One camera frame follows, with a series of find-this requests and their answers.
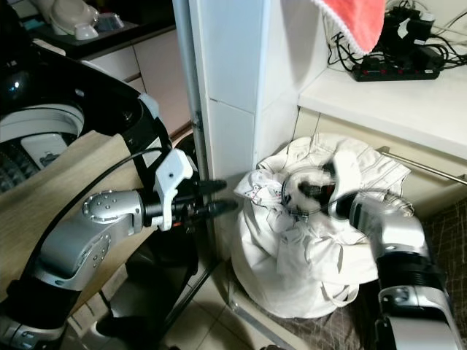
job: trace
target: white fabric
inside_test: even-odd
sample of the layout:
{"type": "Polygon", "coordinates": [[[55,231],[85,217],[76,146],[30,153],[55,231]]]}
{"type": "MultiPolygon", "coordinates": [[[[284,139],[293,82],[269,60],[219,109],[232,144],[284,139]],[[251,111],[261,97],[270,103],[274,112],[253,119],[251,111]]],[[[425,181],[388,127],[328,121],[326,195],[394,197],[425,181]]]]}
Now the white fabric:
{"type": "Polygon", "coordinates": [[[307,169],[323,166],[342,150],[357,158],[359,188],[401,194],[407,168],[361,141],[334,134],[291,142],[259,163],[235,189],[245,201],[232,246],[233,269],[248,295],[272,314],[324,316],[352,302],[359,284],[377,278],[368,241],[348,221],[321,212],[310,215],[308,222],[297,221],[281,204],[287,178],[300,172],[300,181],[309,174],[311,182],[325,184],[319,172],[307,169]]]}

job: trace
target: white shelf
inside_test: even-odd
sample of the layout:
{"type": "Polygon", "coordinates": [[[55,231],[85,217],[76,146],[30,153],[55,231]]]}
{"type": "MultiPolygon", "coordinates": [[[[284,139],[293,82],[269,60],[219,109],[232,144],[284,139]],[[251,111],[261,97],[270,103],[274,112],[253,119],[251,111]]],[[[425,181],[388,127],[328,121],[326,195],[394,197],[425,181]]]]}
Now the white shelf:
{"type": "Polygon", "coordinates": [[[405,82],[356,82],[326,69],[298,105],[467,160],[467,66],[405,82]]]}

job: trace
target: black robot arm segment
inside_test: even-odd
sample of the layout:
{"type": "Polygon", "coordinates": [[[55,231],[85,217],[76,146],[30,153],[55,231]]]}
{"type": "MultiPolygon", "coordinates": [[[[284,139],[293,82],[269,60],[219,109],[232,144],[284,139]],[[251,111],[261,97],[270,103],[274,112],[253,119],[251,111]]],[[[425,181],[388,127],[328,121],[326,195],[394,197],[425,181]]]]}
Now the black robot arm segment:
{"type": "Polygon", "coordinates": [[[420,221],[367,195],[338,202],[330,214],[369,239],[381,287],[377,348],[464,349],[420,221]]]}

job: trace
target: wall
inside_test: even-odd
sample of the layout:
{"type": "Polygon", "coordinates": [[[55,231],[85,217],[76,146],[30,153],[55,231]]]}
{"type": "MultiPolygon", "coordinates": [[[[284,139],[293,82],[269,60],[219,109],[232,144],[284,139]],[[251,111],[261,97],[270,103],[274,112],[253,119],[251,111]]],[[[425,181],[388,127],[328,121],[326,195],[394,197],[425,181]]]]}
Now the wall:
{"type": "MultiPolygon", "coordinates": [[[[325,67],[320,13],[310,1],[190,0],[209,175],[228,180],[288,143],[298,93],[325,67]]],[[[215,222],[227,257],[236,215],[215,222]]]]}

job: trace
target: tiled floor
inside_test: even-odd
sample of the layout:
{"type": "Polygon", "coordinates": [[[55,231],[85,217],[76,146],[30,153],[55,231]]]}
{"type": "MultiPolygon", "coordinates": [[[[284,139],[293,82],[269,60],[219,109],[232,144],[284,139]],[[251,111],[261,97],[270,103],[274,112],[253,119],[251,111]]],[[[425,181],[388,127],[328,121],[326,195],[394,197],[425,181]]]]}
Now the tiled floor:
{"type": "Polygon", "coordinates": [[[259,350],[272,344],[226,305],[225,266],[219,265],[163,339],[181,350],[259,350]]]}

